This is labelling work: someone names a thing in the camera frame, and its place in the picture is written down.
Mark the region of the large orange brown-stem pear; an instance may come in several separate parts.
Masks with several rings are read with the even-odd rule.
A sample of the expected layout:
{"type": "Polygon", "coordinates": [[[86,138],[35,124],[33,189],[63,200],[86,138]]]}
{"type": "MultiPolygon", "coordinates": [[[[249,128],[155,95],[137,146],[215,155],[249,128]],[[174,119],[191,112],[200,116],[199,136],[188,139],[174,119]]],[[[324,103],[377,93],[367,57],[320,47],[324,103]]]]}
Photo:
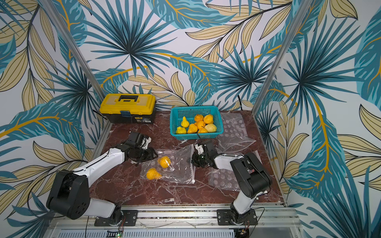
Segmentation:
{"type": "Polygon", "coordinates": [[[213,124],[213,122],[214,122],[213,115],[209,114],[209,115],[204,116],[203,121],[206,125],[213,124]]]}

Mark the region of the yellow pear long neck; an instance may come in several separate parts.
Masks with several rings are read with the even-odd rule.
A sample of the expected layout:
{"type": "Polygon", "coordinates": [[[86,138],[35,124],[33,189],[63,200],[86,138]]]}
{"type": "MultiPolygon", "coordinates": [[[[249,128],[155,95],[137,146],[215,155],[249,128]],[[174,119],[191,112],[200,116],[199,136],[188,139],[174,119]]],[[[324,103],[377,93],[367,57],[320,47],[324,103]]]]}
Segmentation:
{"type": "Polygon", "coordinates": [[[183,117],[182,122],[181,122],[181,127],[188,128],[189,125],[190,125],[190,122],[186,119],[186,117],[183,117]]]}

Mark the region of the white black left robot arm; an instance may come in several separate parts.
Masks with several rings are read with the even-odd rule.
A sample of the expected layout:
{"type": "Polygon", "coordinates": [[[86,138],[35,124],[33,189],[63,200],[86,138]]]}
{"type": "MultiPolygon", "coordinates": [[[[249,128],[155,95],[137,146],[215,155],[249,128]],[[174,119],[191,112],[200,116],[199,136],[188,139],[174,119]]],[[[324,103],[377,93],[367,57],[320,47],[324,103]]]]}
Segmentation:
{"type": "Polygon", "coordinates": [[[107,152],[74,170],[57,172],[46,206],[48,209],[72,220],[82,216],[105,219],[112,226],[123,220],[120,205],[92,198],[90,187],[114,167],[131,160],[135,164],[158,157],[150,147],[151,137],[130,132],[128,139],[107,152]]]}

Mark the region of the clear zip-top bag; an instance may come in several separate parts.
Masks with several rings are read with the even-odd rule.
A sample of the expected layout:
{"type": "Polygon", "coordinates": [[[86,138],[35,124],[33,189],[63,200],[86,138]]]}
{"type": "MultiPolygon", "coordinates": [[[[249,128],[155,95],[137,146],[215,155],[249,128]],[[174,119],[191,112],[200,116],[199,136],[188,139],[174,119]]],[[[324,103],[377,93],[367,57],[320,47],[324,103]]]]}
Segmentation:
{"type": "Polygon", "coordinates": [[[217,137],[218,148],[223,153],[238,153],[253,145],[256,140],[248,136],[241,114],[222,113],[224,132],[217,137]]]}

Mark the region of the dotted zip-top bag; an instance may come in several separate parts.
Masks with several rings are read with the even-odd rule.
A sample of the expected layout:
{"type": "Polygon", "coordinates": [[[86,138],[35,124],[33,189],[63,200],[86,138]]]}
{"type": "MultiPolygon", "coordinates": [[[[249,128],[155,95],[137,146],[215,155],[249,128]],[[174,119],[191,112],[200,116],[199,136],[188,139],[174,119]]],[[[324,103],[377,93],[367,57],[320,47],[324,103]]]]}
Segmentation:
{"type": "Polygon", "coordinates": [[[172,171],[164,172],[163,178],[158,179],[167,182],[175,182],[181,184],[195,183],[195,167],[191,163],[191,156],[194,152],[192,145],[188,145],[178,150],[159,149],[157,150],[158,157],[141,165],[140,177],[146,178],[146,173],[149,168],[155,167],[159,158],[168,156],[172,163],[172,171]]]}
{"type": "Polygon", "coordinates": [[[232,155],[211,151],[206,153],[205,161],[212,168],[209,182],[220,189],[240,190],[250,197],[269,185],[262,162],[254,152],[232,155]]]}

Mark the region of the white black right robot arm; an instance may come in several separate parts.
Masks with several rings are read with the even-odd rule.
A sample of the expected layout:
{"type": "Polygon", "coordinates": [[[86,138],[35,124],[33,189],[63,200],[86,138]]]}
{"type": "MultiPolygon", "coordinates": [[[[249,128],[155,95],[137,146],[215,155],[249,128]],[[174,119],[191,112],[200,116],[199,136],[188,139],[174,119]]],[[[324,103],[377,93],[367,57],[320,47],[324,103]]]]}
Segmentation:
{"type": "Polygon", "coordinates": [[[218,153],[212,141],[195,144],[191,163],[198,168],[232,171],[240,189],[229,209],[217,210],[219,226],[244,226],[258,224],[252,205],[270,191],[272,180],[255,153],[228,155],[218,153]]]}

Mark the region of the orange fruits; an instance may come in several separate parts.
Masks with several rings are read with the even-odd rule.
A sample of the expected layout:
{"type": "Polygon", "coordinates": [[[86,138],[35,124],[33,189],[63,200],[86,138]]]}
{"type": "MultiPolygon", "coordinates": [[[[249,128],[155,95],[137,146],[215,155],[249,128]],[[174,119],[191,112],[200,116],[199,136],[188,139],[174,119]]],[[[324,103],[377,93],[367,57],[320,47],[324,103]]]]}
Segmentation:
{"type": "Polygon", "coordinates": [[[164,156],[158,159],[156,166],[149,168],[146,173],[148,180],[158,180],[163,178],[164,172],[172,171],[172,163],[168,156],[164,156]]]}

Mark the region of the orange pear from bag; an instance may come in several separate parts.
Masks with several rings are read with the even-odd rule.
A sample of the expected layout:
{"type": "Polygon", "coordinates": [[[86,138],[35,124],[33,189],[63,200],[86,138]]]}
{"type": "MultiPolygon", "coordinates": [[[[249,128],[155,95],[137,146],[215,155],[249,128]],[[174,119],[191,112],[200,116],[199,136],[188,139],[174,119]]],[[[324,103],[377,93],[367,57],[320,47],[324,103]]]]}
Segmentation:
{"type": "Polygon", "coordinates": [[[198,132],[198,127],[195,124],[190,124],[187,130],[187,134],[193,134],[198,132]]]}
{"type": "Polygon", "coordinates": [[[195,125],[197,126],[197,129],[200,130],[201,128],[204,128],[206,126],[206,123],[204,121],[200,121],[195,123],[195,125]]]}

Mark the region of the yellow fruit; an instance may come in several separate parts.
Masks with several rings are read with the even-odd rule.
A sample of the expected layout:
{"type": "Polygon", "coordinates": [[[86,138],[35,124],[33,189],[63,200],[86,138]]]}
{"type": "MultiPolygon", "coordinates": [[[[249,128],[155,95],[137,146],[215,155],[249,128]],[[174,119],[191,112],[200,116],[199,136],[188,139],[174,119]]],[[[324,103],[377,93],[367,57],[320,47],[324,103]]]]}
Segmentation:
{"type": "Polygon", "coordinates": [[[201,128],[198,130],[198,133],[208,133],[208,131],[205,128],[201,128]]]}

